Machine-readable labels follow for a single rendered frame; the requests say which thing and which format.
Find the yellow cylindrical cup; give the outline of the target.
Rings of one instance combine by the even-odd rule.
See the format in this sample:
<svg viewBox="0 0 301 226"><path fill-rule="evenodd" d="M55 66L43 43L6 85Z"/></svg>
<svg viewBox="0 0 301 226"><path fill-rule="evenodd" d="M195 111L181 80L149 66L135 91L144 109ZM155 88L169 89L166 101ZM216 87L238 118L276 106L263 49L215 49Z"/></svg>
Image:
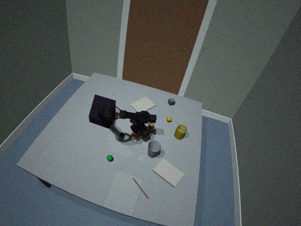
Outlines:
<svg viewBox="0 0 301 226"><path fill-rule="evenodd" d="M176 131L174 133L174 137L178 140L182 140L187 131L188 131L187 127L185 125L180 124L176 128Z"/></svg>

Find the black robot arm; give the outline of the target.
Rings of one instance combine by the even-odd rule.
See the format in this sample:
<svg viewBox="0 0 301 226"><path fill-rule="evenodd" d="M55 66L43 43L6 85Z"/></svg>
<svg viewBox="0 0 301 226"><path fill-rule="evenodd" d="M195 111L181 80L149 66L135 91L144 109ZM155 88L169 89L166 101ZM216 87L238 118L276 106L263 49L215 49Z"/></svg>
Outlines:
<svg viewBox="0 0 301 226"><path fill-rule="evenodd" d="M98 105L96 110L96 116L97 117L103 117L105 120L111 120L115 121L117 119L134 119L135 121L138 121L139 123L156 123L157 116L149 114L147 111L140 111L136 113L126 112L125 110L120 110L119 118L113 119L113 113L114 113L114 105ZM137 123L130 126L133 133L138 133L141 130L141 126Z"/></svg>

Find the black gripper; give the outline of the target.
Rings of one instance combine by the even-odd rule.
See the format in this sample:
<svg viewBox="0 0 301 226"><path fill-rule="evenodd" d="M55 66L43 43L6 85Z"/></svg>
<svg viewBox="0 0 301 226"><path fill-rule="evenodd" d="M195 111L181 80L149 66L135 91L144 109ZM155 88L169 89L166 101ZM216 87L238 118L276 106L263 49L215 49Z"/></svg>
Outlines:
<svg viewBox="0 0 301 226"><path fill-rule="evenodd" d="M142 131L139 132L140 136L142 135L143 137L146 137L151 134L151 132L148 129L144 128L144 126L145 126L144 123L139 123L138 121L135 121L134 119L130 119L130 122L132 123L132 125L137 123L138 125L141 126Z"/></svg>

